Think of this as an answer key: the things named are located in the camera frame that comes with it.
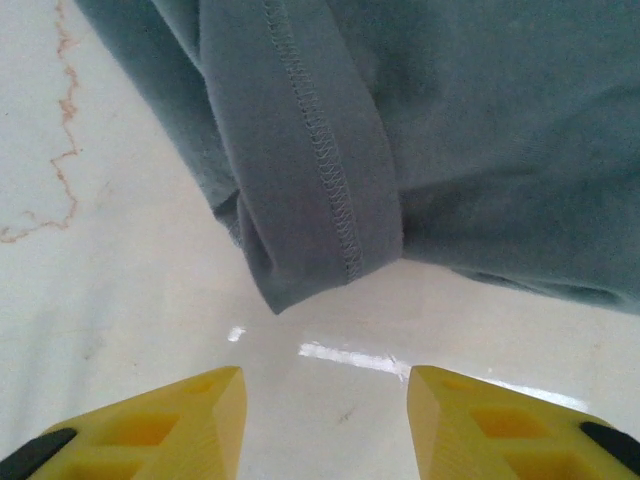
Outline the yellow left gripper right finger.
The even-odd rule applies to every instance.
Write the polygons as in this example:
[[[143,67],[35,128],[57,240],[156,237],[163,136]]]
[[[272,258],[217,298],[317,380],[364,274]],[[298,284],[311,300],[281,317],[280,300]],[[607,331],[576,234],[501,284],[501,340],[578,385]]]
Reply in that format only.
[[[423,479],[636,479],[639,442],[604,420],[434,366],[408,419]]]

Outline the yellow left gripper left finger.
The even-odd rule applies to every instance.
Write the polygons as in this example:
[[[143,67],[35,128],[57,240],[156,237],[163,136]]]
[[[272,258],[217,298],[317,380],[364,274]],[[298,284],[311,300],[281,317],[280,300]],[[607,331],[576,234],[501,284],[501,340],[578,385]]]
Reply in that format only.
[[[247,415],[222,367],[53,425],[1,462],[4,479],[234,479]]]

